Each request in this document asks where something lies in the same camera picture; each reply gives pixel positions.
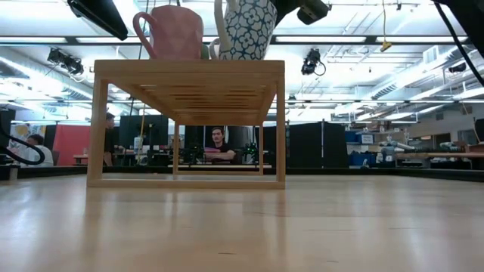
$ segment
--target wooden floor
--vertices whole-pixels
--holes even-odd
[[[482,272],[484,184],[288,176],[287,190],[0,185],[0,271]]]

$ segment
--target black hose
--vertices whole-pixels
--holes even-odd
[[[435,3],[435,4],[436,4],[437,11],[440,14],[440,17],[442,18],[442,20],[444,20],[444,23],[447,26],[448,31],[451,33],[455,44],[459,48],[459,51],[461,52],[462,57],[464,57],[464,59],[466,60],[467,65],[469,65],[469,68],[472,70],[472,73],[475,75],[475,77],[477,78],[479,83],[482,86],[484,86],[484,79],[479,74],[479,72],[477,72],[477,69],[474,66],[474,64],[472,63],[472,61],[470,60],[469,55],[467,55],[466,51],[464,50],[464,47],[462,46],[461,41],[459,41],[459,38],[457,37],[457,33],[455,32],[454,28],[452,27],[451,22],[448,20],[447,16],[445,15],[444,11],[442,10],[442,7],[440,6],[440,4],[439,3]]]
[[[29,144],[29,143],[27,143],[27,142],[22,141],[21,139],[17,139],[17,138],[15,138],[15,137],[13,137],[13,136],[10,136],[9,134],[7,134],[7,133],[6,133],[6,132],[3,130],[3,128],[2,128],[2,126],[1,126],[1,125],[0,125],[0,134],[1,134],[1,135],[3,135],[3,136],[5,136],[5,137],[7,137],[7,138],[9,138],[9,139],[11,139],[11,140],[13,140],[13,141],[16,141],[16,142],[18,142],[18,143],[20,143],[20,144],[23,144],[24,146],[27,146],[27,147],[32,148],[33,150],[35,150],[35,151],[36,151],[36,152],[37,152],[37,153],[40,155],[40,158],[39,158],[39,160],[38,160],[38,161],[36,161],[36,162],[32,162],[32,161],[29,161],[29,160],[27,160],[27,159],[24,159],[24,158],[21,158],[21,157],[19,157],[19,156],[15,155],[15,154],[14,154],[13,152],[11,152],[11,151],[10,151],[10,150],[9,150],[7,147],[0,147],[0,153],[5,153],[5,154],[9,155],[9,156],[10,156],[12,159],[15,159],[15,160],[16,160],[16,161],[18,161],[18,162],[25,163],[26,165],[39,165],[39,164],[41,164],[41,163],[43,163],[43,162],[45,161],[45,155],[44,155],[44,153],[42,152],[42,150],[40,150],[40,149],[39,149],[38,147],[36,147],[36,146],[33,146],[32,144]]]

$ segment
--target white ceiling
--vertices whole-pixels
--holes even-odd
[[[149,4],[151,9],[167,5],[168,1],[137,0],[140,11]],[[288,35],[383,35],[383,7],[381,0],[331,0],[332,11],[323,20],[307,26],[297,19],[296,13],[288,14],[275,30],[275,34]],[[431,1],[402,0],[402,9],[397,11],[394,1],[386,1],[386,33],[388,35],[442,35],[448,30]],[[182,5],[197,12],[205,26],[206,36],[216,36],[213,19],[213,1],[182,1]],[[451,12],[444,7],[458,35],[465,36]],[[10,0],[0,1],[0,36],[108,36],[99,27],[77,18],[66,5],[65,0]],[[303,98],[330,99],[357,98],[355,86],[371,87],[397,75],[405,68],[422,59],[422,53],[429,45],[393,46],[380,53],[380,46],[314,46],[314,45],[272,45],[267,60],[285,60],[286,90],[288,94],[303,94]],[[48,46],[11,47],[17,52],[50,66],[47,62]],[[63,51],[82,59],[92,66],[97,59],[137,59],[138,46],[60,46]],[[321,55],[327,54],[324,63],[327,73],[322,77],[303,76],[300,72],[303,58],[310,48],[318,48]],[[374,52],[357,64],[363,53]],[[148,58],[143,50],[142,58]],[[91,86],[88,80],[83,84]]]

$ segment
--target white wall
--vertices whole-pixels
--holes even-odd
[[[408,128],[410,137],[420,137],[435,134],[451,134],[451,141],[458,140],[458,131],[473,129],[474,118],[484,118],[484,105],[472,104],[473,113],[465,116],[459,110],[446,110],[444,119],[436,121],[436,114],[422,119],[419,124]]]

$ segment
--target ceiling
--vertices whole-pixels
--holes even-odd
[[[125,24],[131,29],[130,18],[138,11],[148,11],[153,6],[168,5],[168,1],[148,0],[114,0],[123,15]],[[402,7],[397,10],[397,1],[386,3],[386,22],[383,22],[383,6],[381,0],[331,0],[332,9],[323,19],[312,25],[305,25],[299,21],[296,13],[288,14],[275,30],[275,36],[288,35],[316,35],[316,36],[382,36],[383,26],[386,26],[386,34],[389,36],[449,36],[448,29],[442,22],[433,3],[427,0],[402,0]],[[197,12],[204,23],[204,35],[216,36],[216,26],[213,19],[213,0],[184,0],[181,5]],[[459,36],[465,36],[451,12],[444,7],[453,27]],[[88,22],[77,18],[70,11],[66,0],[0,0],[0,38],[6,36],[108,36],[109,34]],[[56,47],[67,54],[82,59],[85,73],[82,76],[69,77],[60,67],[53,67],[47,56],[51,48]],[[432,48],[429,43],[412,45],[394,45],[384,53],[380,52],[381,45],[295,45],[274,44],[269,47],[266,60],[285,60],[286,63],[286,90],[287,99],[294,94],[297,100],[368,100],[374,99],[372,95],[381,93],[379,87],[391,85],[394,81],[401,81],[412,74],[411,80],[405,84],[399,83],[398,88],[378,97],[380,100],[408,100],[423,91],[439,87],[452,80],[459,80],[469,74],[464,71],[460,74],[445,74],[442,67],[461,62],[460,58],[445,60],[435,69],[419,70],[419,63],[423,62],[424,52]],[[321,52],[322,61],[327,68],[323,76],[303,76],[300,72],[304,57],[311,48],[317,48]],[[440,46],[441,51],[451,51],[454,46]],[[468,46],[473,60],[478,68],[482,64],[479,54],[474,54],[472,46]],[[75,85],[76,90],[92,93],[93,75],[89,70],[99,59],[138,59],[140,46],[119,45],[9,45],[0,50],[0,57],[9,59],[12,54],[19,57],[11,59],[18,63],[22,57],[26,62],[19,63],[36,71],[44,71],[37,65],[43,66],[48,72],[52,68],[54,72],[49,76],[62,82],[64,85]],[[146,51],[141,48],[141,58],[148,59]],[[410,73],[417,70],[418,76]],[[466,82],[473,86],[474,78],[470,77]],[[47,98],[48,91],[42,92]],[[424,98],[429,99],[436,92]],[[113,89],[110,91],[110,99],[125,100],[129,96],[123,91]],[[141,104],[136,104],[135,109],[140,109]],[[325,119],[337,119],[338,115],[351,115],[357,119],[357,115],[368,112],[385,110],[391,114],[399,109],[407,108],[392,106],[391,104],[364,104],[364,103],[321,103],[319,107],[310,104],[297,103],[287,105],[291,108],[288,119],[299,121],[314,121]],[[126,104],[112,105],[110,110],[116,108],[118,114],[129,113]]]

